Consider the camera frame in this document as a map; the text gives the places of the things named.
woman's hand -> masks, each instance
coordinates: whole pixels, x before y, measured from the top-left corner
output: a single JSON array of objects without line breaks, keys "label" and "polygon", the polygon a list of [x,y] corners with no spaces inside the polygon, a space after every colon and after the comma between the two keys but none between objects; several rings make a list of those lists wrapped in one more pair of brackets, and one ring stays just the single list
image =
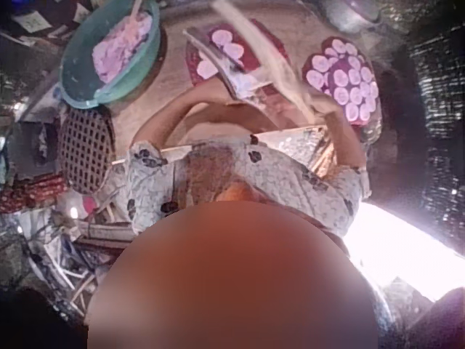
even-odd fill
[{"label": "woman's hand", "polygon": [[240,103],[231,97],[223,81],[216,76],[190,89],[187,92],[187,96],[197,103],[223,105]]}]

white round dough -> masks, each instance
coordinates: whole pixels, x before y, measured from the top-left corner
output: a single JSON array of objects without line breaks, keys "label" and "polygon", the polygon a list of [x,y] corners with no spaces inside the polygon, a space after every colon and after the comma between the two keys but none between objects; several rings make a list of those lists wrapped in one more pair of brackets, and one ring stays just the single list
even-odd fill
[{"label": "white round dough", "polygon": [[349,56],[347,60],[349,61],[349,64],[352,68],[354,68],[356,71],[360,71],[360,69],[362,68],[362,63],[359,61],[358,58],[356,58],[355,56]]},{"label": "white round dough", "polygon": [[227,43],[223,46],[223,52],[234,60],[239,60],[244,56],[244,48],[240,44]]},{"label": "white round dough", "polygon": [[378,84],[376,83],[376,81],[371,82],[370,90],[371,90],[371,97],[378,98],[378,96],[379,96],[379,88],[378,88]]},{"label": "white round dough", "polygon": [[310,85],[312,85],[318,91],[321,91],[321,88],[325,83],[325,78],[323,78],[322,73],[319,71],[310,70],[307,72],[305,77],[307,78],[307,81]]},{"label": "white round dough", "polygon": [[371,73],[370,68],[368,67],[363,67],[360,73],[362,74],[362,79],[365,82],[371,82],[371,80],[373,79],[373,74]]},{"label": "white round dough", "polygon": [[357,47],[349,42],[346,44],[346,50],[349,55],[356,56],[358,53]]},{"label": "white round dough", "polygon": [[349,70],[349,80],[352,85],[360,85],[360,82],[362,82],[362,76],[360,76],[360,73],[355,69],[351,69]]},{"label": "white round dough", "polygon": [[350,122],[358,119],[358,107],[354,103],[348,103],[346,105],[346,118]]},{"label": "white round dough", "polygon": [[335,65],[339,61],[339,58],[331,57],[328,61],[329,61],[330,67],[332,67],[333,65]]},{"label": "white round dough", "polygon": [[320,55],[314,56],[312,58],[312,65],[313,69],[316,69],[320,73],[325,73],[329,71],[330,68],[328,58]]},{"label": "white round dough", "polygon": [[346,105],[349,102],[349,92],[344,87],[337,87],[334,90],[334,99],[340,105]]},{"label": "white round dough", "polygon": [[200,50],[198,51],[198,55],[201,57],[202,60],[209,60],[209,58]]},{"label": "white round dough", "polygon": [[368,110],[370,111],[370,113],[373,113],[376,110],[376,100],[373,97],[366,97],[365,103],[368,106]]},{"label": "white round dough", "polygon": [[362,91],[362,97],[368,97],[371,95],[371,89],[370,85],[368,85],[366,82],[362,81],[360,83],[360,90]]},{"label": "white round dough", "polygon": [[334,79],[334,83],[336,84],[336,86],[339,86],[339,87],[345,87],[349,84],[349,77],[341,69],[338,69],[337,71],[334,72],[333,79]]},{"label": "white round dough", "polygon": [[338,52],[339,54],[346,53],[346,45],[341,40],[334,39],[332,46],[336,50],[336,52]]},{"label": "white round dough", "polygon": [[360,91],[358,87],[351,88],[350,100],[356,105],[362,104],[362,101],[363,101],[362,92]]},{"label": "white round dough", "polygon": [[365,103],[360,106],[360,119],[363,121],[368,121],[370,119],[370,110]]},{"label": "white round dough", "polygon": [[325,49],[325,55],[332,56],[332,57],[338,57],[336,50],[331,47],[328,47],[327,49]]},{"label": "white round dough", "polygon": [[211,35],[211,40],[220,47],[233,41],[233,33],[220,29]]},{"label": "white round dough", "polygon": [[197,66],[197,74],[205,80],[218,73],[217,67],[209,60],[202,60]]}]

white floral blouse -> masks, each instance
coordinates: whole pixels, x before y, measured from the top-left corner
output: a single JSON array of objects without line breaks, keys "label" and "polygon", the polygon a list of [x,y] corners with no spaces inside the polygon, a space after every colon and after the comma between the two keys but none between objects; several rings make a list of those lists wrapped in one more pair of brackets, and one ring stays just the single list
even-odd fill
[{"label": "white floral blouse", "polygon": [[185,207],[214,201],[232,181],[245,180],[279,204],[317,220],[344,237],[369,192],[364,169],[336,167],[324,179],[251,135],[193,145],[184,158],[168,162],[148,142],[129,149],[126,161],[128,215],[136,233]]}]

paper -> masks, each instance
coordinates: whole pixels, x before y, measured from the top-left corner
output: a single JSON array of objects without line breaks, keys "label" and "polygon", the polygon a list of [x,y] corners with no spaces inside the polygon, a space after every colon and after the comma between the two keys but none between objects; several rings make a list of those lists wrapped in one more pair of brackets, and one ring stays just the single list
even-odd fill
[{"label": "paper", "polygon": [[21,25],[28,33],[35,33],[52,27],[37,11],[23,16],[12,16],[12,19]]}]

person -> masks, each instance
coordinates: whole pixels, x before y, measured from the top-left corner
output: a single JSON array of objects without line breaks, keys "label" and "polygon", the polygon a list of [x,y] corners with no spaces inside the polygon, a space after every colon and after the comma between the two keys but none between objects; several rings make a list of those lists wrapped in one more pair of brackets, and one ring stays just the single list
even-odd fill
[{"label": "person", "polygon": [[[253,135],[247,140],[206,140],[194,144],[183,159],[168,162],[161,149],[192,107],[216,103],[234,108],[231,104],[235,103],[217,77],[173,99],[139,129],[128,152],[127,209],[134,231],[143,232],[192,205],[255,201],[292,210],[320,229],[343,237],[369,191],[365,153],[342,108],[328,95],[316,90],[310,94],[337,157],[336,168],[323,179]],[[275,124],[284,123],[293,108],[281,100],[270,116]]]},{"label": "person", "polygon": [[345,253],[293,212],[250,201],[148,228],[87,317],[89,349],[378,347],[369,287]]}]

